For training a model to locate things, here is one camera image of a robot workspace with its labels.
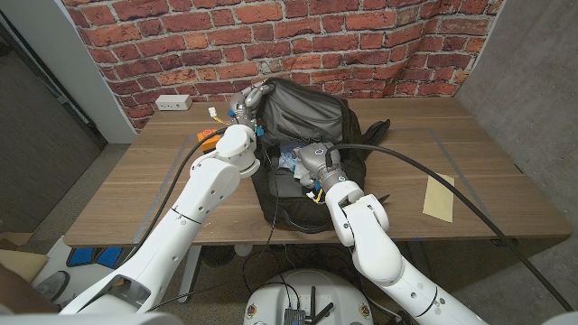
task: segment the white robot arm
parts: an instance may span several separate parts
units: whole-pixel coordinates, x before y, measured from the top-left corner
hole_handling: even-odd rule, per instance
[[[340,168],[339,153],[327,167],[324,144],[310,144],[297,152],[326,192],[325,203],[333,226],[344,246],[353,246],[353,263],[384,293],[387,293],[420,324],[486,324],[478,315],[453,298],[401,255],[386,234],[387,213],[373,195],[364,195],[357,183],[348,181]]]

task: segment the wall outlet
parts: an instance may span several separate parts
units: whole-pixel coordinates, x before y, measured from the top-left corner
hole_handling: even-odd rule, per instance
[[[154,102],[159,110],[187,110],[192,105],[189,95],[161,95]]]

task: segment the black cable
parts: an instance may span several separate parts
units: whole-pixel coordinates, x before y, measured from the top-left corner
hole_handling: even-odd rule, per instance
[[[558,302],[560,302],[560,304],[562,305],[562,307],[564,307],[564,309],[566,311],[573,311],[573,307],[570,305],[570,303],[568,303],[568,301],[562,296],[562,294],[560,294],[554,288],[554,286],[550,282],[548,282],[548,280],[540,273],[540,271],[538,271],[536,269],[536,267],[534,265],[532,265],[532,263],[530,263],[530,261],[528,261],[528,259],[517,250],[514,243],[512,243],[512,241],[506,237],[506,235],[498,228],[498,226],[496,226],[483,212],[481,212],[478,209],[478,207],[476,207],[473,203],[471,203],[471,201],[468,200],[468,198],[466,198],[463,194],[461,194],[461,192],[459,190],[457,190],[455,187],[453,187],[453,185],[451,185],[443,177],[441,177],[440,175],[438,175],[434,171],[430,170],[429,168],[423,166],[421,163],[416,162],[415,160],[413,160],[413,159],[411,159],[411,158],[409,158],[409,157],[407,157],[401,153],[398,153],[398,152],[393,151],[391,149],[382,148],[380,146],[369,145],[369,144],[336,144],[336,145],[334,145],[333,147],[329,148],[327,150],[327,153],[325,154],[325,162],[326,162],[327,166],[333,165],[333,161],[331,160],[330,153],[334,150],[339,150],[339,149],[362,149],[362,150],[372,150],[372,151],[378,151],[381,153],[387,153],[389,155],[396,157],[397,159],[400,159],[406,163],[411,164],[415,168],[419,169],[422,172],[425,172],[426,174],[428,174],[429,176],[434,178],[436,181],[440,182],[443,186],[445,186],[445,188],[450,190],[456,197],[458,197],[458,199],[460,199],[463,202],[463,204],[465,204],[468,208],[470,208],[471,211],[473,213],[475,213],[476,216],[478,216],[496,235],[498,235],[499,239],[501,239],[502,242],[506,243],[506,246],[514,253],[514,255],[522,262],[522,264],[524,264],[527,267],[527,269],[542,283],[542,285],[558,300]]]
[[[205,136],[202,140],[200,140],[197,144],[195,144],[194,147],[192,147],[192,149],[189,151],[189,153],[187,154],[187,156],[184,158],[184,160],[181,162],[181,166],[179,166],[179,170],[177,171],[177,173],[174,175],[174,179],[172,179],[172,184],[171,187],[169,188],[169,190],[166,192],[166,194],[164,195],[164,200],[163,203],[161,203],[161,206],[159,207],[159,209],[156,211],[156,215],[154,215],[153,218],[153,222],[151,222],[151,224],[149,225],[148,229],[146,230],[146,232],[144,233],[144,236],[141,238],[141,240],[138,242],[138,245],[135,247],[135,249],[132,250],[132,252],[130,253],[130,255],[125,259],[125,262],[128,261],[132,256],[134,256],[136,254],[136,252],[141,248],[141,246],[143,246],[143,243],[145,242],[145,240],[148,238],[148,236],[151,234],[151,232],[154,229],[154,225],[156,224],[156,222],[159,220],[159,217],[161,217],[161,213],[163,213],[163,209],[164,206],[166,205],[166,202],[169,200],[169,197],[171,197],[171,193],[172,190],[174,190],[174,186],[177,184],[177,181],[179,180],[179,176],[181,176],[182,170],[184,169],[184,166],[187,164],[187,162],[189,161],[189,159],[192,157],[192,155],[197,151],[197,149],[199,149],[199,147],[204,144],[207,140],[209,140],[211,137],[215,136],[215,135],[222,135],[225,133],[225,131],[227,130],[226,127],[223,127],[220,130],[217,130],[214,133],[211,133],[210,135]]]

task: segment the red brick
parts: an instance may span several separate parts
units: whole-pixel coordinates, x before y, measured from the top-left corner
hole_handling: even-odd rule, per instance
[[[427,66],[429,68],[465,68],[470,63],[470,59],[471,56],[465,54],[430,54],[427,57]]]
[[[76,9],[68,9],[69,14],[70,14],[70,18],[72,18],[72,22],[80,27],[84,27],[84,28],[89,28],[89,22],[87,22],[87,19],[84,17],[84,14],[82,14],[81,11],[76,10]]]
[[[480,53],[485,41],[485,38],[472,37],[468,40],[465,50],[468,52]]]
[[[314,82],[336,81],[351,78],[351,69],[325,70],[311,74]]]
[[[485,35],[488,25],[489,19],[452,18],[442,22],[440,33]]]
[[[343,29],[343,16],[323,17],[323,29],[325,32],[340,32]]]
[[[112,6],[121,21],[157,16],[169,12],[169,5],[166,4],[166,0],[121,1],[113,3]]]
[[[209,43],[228,45],[251,42],[251,29],[247,26],[235,29],[209,32]]]
[[[462,83],[468,78],[469,75],[470,72],[467,70],[456,70],[453,76],[453,82]]]
[[[109,50],[99,50],[99,49],[90,49],[89,50],[90,56],[92,59],[97,63],[116,63],[117,58],[115,58],[114,54]]]
[[[396,94],[398,95],[413,95],[417,89],[417,84],[413,82],[403,82],[397,84]]]
[[[439,51],[442,49],[443,37],[424,37],[419,42],[419,51]]]
[[[486,14],[498,14],[503,2],[503,0],[492,0],[492,3],[488,6],[488,10],[486,10]]]
[[[377,80],[345,80],[343,87],[347,90],[382,90],[385,81]]]
[[[447,84],[445,82],[434,82],[431,84],[419,85],[417,90],[417,95],[428,96],[428,95],[453,95],[453,93],[458,89],[457,86]]]
[[[138,81],[138,84],[141,85],[143,89],[155,89],[161,87],[159,81],[153,76],[142,77],[136,81]]]
[[[389,60],[392,62],[397,62],[406,58],[407,46],[400,46],[391,50],[391,55]]]
[[[406,53],[406,58],[411,57],[412,55],[414,55],[414,53],[417,51],[417,49],[419,49],[419,42],[421,40],[418,41],[413,41],[413,42],[409,42],[407,44],[407,53]]]
[[[192,0],[197,8],[214,8],[217,5],[236,5],[241,0]]]
[[[248,45],[245,51],[247,52],[247,60],[277,58],[291,54],[291,46],[289,42],[271,42]]]
[[[167,55],[159,58],[163,70],[172,70],[182,67],[181,58],[176,54]]]
[[[403,80],[429,81],[434,71],[431,69],[404,69],[401,74]]]
[[[145,73],[155,73],[161,70],[159,62],[153,59],[139,60],[135,63],[127,63],[115,67],[118,77],[121,79],[142,75]]]
[[[115,70],[112,69],[111,67],[98,67],[98,68],[100,69],[100,72],[102,72],[102,75],[107,79],[118,80],[117,75],[115,74]]]
[[[176,91],[174,88],[160,88],[152,91],[145,91],[140,94],[134,94],[133,98],[135,98],[138,104],[148,104],[154,103],[154,101],[161,95],[176,95]]]
[[[455,14],[460,8],[461,0],[442,0],[440,14]]]
[[[195,85],[200,94],[221,94],[233,92],[230,82],[203,82]]]
[[[80,39],[82,40],[83,43],[85,43],[86,45],[92,45],[89,35],[83,29],[77,28],[76,30],[77,32],[79,32]]]
[[[185,65],[219,64],[222,56],[219,50],[196,51],[182,54],[182,62]]]
[[[149,19],[138,23],[143,36],[155,36],[164,33],[163,25],[158,19]]]
[[[245,53],[240,47],[232,47],[223,49],[225,53],[225,59],[227,62],[241,62],[245,59]]]
[[[392,47],[418,39],[422,35],[422,26],[423,25],[419,23],[396,32],[386,33],[386,47]]]
[[[173,11],[189,11],[191,10],[191,0],[169,0]]]
[[[440,10],[442,10],[442,3],[441,2],[436,1],[436,2],[432,2],[432,3],[427,3],[427,4],[422,5],[422,10],[420,11],[419,15],[423,19],[428,19],[428,18],[432,18],[435,15],[439,14]]]
[[[87,31],[87,34],[90,40],[97,46],[107,46],[118,42],[140,40],[141,38],[141,34],[131,23],[100,27],[92,31]]]
[[[419,11],[418,6],[407,7],[400,9],[397,12],[397,23],[396,26],[403,26],[409,23],[415,23],[417,21],[417,12]]]
[[[141,57],[134,44],[120,45],[112,49],[120,60],[134,60]]]
[[[285,14],[287,18],[305,17],[309,13],[309,2],[307,0],[285,1]]]
[[[291,74],[291,80],[300,85],[309,85],[311,83],[311,75],[304,72],[294,72]]]
[[[139,105],[137,107],[123,107],[126,116],[130,118],[142,118],[154,114],[154,109],[149,104]]]
[[[364,33],[359,38],[360,49],[380,49],[383,46],[383,33]]]
[[[453,68],[440,68],[435,70],[433,80],[449,80],[453,76]]]
[[[446,37],[443,40],[443,50],[444,51],[460,51],[463,49],[463,44],[465,44],[467,39],[465,37],[453,36]]]
[[[352,51],[343,55],[345,64],[386,64],[389,51]]]
[[[213,24],[215,26],[228,26],[235,24],[233,12],[229,9],[213,10],[210,14],[213,16]]]
[[[141,91],[136,81],[127,82],[107,82],[112,92],[118,95],[127,95]]]
[[[163,17],[163,22],[169,32],[208,30],[212,27],[208,13],[166,15]]]
[[[257,67],[256,63],[250,62],[234,64],[227,67],[220,67],[217,68],[217,73],[221,79],[240,78],[255,76],[257,73],[259,73],[259,68]]]
[[[387,0],[363,0],[363,9],[383,9],[387,7]]]
[[[273,25],[263,24],[253,26],[253,37],[255,41],[272,41],[273,40]]]
[[[399,7],[404,5],[417,5],[426,0],[389,0],[389,6]]]
[[[460,13],[462,14],[483,14],[488,5],[488,0],[465,0],[461,4]]]
[[[373,30],[393,27],[396,24],[396,13],[384,11],[380,13],[350,14],[345,19],[345,27],[349,31]]]
[[[199,92],[193,85],[178,86],[177,92],[180,95],[191,95],[191,96],[199,95]]]
[[[124,107],[135,107],[138,105],[138,104],[136,104],[136,101],[132,96],[126,96],[126,97],[117,96],[117,99],[120,102],[120,105],[122,105]]]
[[[337,68],[341,64],[341,54],[323,54],[322,63],[325,69]]]
[[[337,94],[342,90],[343,90],[343,82],[341,81],[325,82],[323,84],[323,91],[326,91],[330,94]]]
[[[167,36],[162,39],[154,39],[140,42],[137,44],[137,46],[145,57],[166,53],[168,51],[178,51],[186,49],[184,40],[180,35]]]
[[[301,55],[296,58],[283,59],[283,70],[315,69],[322,66],[320,54]]]
[[[275,24],[275,37],[278,39],[320,32],[319,18],[300,19]]]
[[[358,0],[310,0],[310,14],[328,14],[358,10]]]
[[[169,86],[189,81],[195,81],[197,79],[197,75],[195,74],[194,70],[188,69],[166,72],[164,74],[157,75],[156,79],[159,80],[161,85]]]
[[[184,40],[187,43],[187,48],[189,49],[204,49],[209,44],[207,43],[207,37],[204,33],[193,32],[184,35]]]
[[[240,6],[235,9],[235,14],[242,23],[262,23],[283,18],[281,5],[276,3]]]
[[[353,69],[354,79],[372,79],[373,78],[373,68],[355,68]]]
[[[358,48],[357,35],[334,35],[313,37],[314,51],[341,51]]]
[[[429,21],[425,22],[424,34],[435,33],[439,24],[440,20],[438,18],[430,19]]]
[[[201,80],[213,81],[217,79],[217,72],[215,72],[215,68],[199,68],[197,69],[197,75],[199,75]]]
[[[91,23],[97,26],[115,22],[115,17],[113,17],[110,9],[108,9],[106,5],[86,7],[82,9],[82,12]]]
[[[392,79],[396,75],[401,72],[401,69],[404,67],[404,63],[397,63],[387,68],[376,68],[375,73],[373,74],[373,79],[378,80],[387,80]]]
[[[297,39],[291,41],[293,45],[293,53],[306,53],[312,50],[312,43],[307,39]]]
[[[427,54],[414,54],[407,61],[407,68],[422,68],[427,61]]]
[[[237,81],[233,81],[233,91],[235,92],[239,92],[249,86],[253,85],[253,83],[251,83],[251,80],[237,80]]]

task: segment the brick wall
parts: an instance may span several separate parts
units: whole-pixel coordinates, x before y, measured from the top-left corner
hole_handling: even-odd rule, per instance
[[[161,94],[276,76],[342,98],[451,96],[501,0],[62,0],[136,130]]]

